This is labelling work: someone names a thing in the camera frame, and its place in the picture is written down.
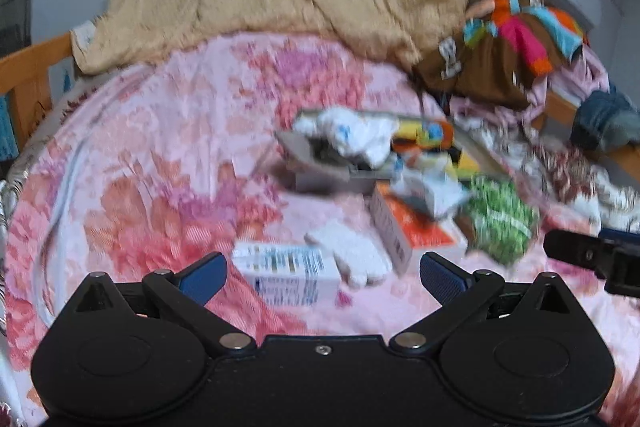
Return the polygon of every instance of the metal screw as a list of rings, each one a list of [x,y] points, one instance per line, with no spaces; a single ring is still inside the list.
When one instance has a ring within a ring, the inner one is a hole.
[[[316,346],[316,353],[324,357],[330,355],[332,351],[333,349],[329,346]]]
[[[227,333],[220,337],[219,342],[226,349],[244,349],[251,344],[251,337],[244,333]]]
[[[418,349],[427,343],[427,339],[420,333],[405,331],[396,336],[396,344],[406,349]]]

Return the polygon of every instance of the blue gripper pad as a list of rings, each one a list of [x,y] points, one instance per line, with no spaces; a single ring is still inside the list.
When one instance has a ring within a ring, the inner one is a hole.
[[[201,306],[218,293],[226,281],[226,259],[221,253],[209,254],[176,274],[178,289]]]
[[[420,260],[422,286],[443,306],[474,282],[473,276],[435,252],[427,252]]]
[[[627,232],[626,230],[602,229],[598,237],[627,245],[640,245],[640,234]]]

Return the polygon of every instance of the orange book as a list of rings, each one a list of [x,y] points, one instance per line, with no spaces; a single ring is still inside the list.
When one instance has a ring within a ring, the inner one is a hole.
[[[454,262],[465,254],[466,237],[452,219],[432,221],[391,194],[388,183],[376,184],[370,209],[398,275],[418,273],[427,251]]]

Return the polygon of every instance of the pink floral bedspread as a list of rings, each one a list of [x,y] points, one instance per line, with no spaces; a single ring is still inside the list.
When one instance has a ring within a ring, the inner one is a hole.
[[[302,243],[306,232],[332,218],[378,240],[363,197],[303,196],[280,183],[283,161],[273,131],[290,126],[301,108],[337,104],[419,113],[417,97],[392,66],[360,60],[336,42],[313,37],[241,34],[175,52],[155,68],[129,68],[69,118],[34,166],[8,237],[10,359],[30,425],[45,417],[29,375],[46,332],[43,315],[57,314],[86,273],[103,270],[117,282],[139,280],[158,267],[179,271],[209,251],[228,253],[236,239]],[[426,101],[426,111],[441,114],[433,100]],[[54,202],[63,196],[63,175],[80,144],[68,212],[35,266]],[[522,187],[527,199],[541,197]],[[552,205],[543,228],[560,226],[588,229],[584,219]],[[488,267],[514,281],[530,281],[544,270],[561,273],[616,359],[603,416],[615,426],[636,424],[635,301],[606,295],[590,273],[547,260],[542,238],[508,272],[481,252],[459,263],[469,271]],[[46,281],[42,295],[33,293],[35,275]],[[230,267],[225,288],[208,307],[260,341],[268,333],[388,338],[438,304],[417,277],[393,276],[376,288],[344,287],[332,305],[274,311]]]

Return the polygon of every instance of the white box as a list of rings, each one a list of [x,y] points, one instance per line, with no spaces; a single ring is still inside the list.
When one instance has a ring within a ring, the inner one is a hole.
[[[318,247],[237,243],[232,261],[269,306],[334,303],[340,272],[332,256]]]
[[[370,212],[380,239],[398,275],[417,274],[425,252],[434,251],[452,263],[466,252],[467,240],[452,219],[431,221],[389,192],[387,183],[378,182]]]

